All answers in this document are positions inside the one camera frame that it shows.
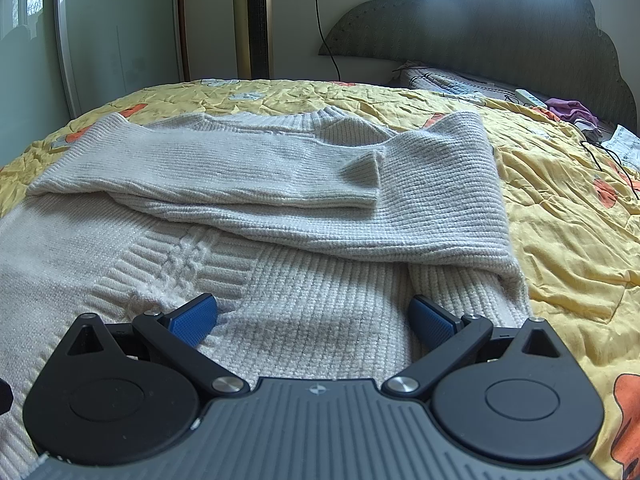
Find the gold tower fan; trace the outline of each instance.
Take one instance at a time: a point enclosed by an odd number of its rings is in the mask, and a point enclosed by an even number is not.
[[[234,0],[239,79],[271,79],[271,0]]]

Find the gray ribbed plate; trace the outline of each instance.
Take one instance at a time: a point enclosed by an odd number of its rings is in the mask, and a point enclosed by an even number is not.
[[[28,480],[606,480],[586,459],[514,469],[465,454],[423,405],[382,396],[372,380],[262,379],[210,404],[180,444],[126,466],[47,458]]]

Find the sweater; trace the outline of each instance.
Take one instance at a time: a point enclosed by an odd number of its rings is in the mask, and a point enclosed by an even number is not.
[[[422,355],[404,316],[416,293],[499,326],[530,315],[477,114],[403,134],[336,108],[120,119],[89,128],[0,221],[15,394],[0,478],[34,459],[20,409],[82,312],[127,322],[210,292],[218,325],[199,349],[250,384],[382,382]]]

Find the silver screw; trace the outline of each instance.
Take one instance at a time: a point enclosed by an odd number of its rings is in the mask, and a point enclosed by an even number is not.
[[[211,383],[211,387],[221,394],[234,394],[242,390],[244,381],[238,377],[218,377]]]
[[[386,382],[387,388],[398,392],[399,394],[410,394],[411,392],[417,390],[418,386],[420,386],[420,384],[418,384],[418,381],[411,377],[396,376],[391,377]]]

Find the yellow bedspread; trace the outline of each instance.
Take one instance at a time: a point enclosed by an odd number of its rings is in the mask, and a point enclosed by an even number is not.
[[[623,478],[625,469],[634,478],[640,470],[640,203],[610,159],[591,148],[598,170],[566,123],[502,101],[480,107],[364,84],[203,80],[160,86],[93,110],[29,146],[0,170],[0,216],[83,128],[107,113],[120,111],[145,124],[182,112],[277,115],[326,105],[398,131],[455,110],[478,111],[495,147],[533,310],[550,321],[604,401],[606,420],[592,460],[613,479]]]

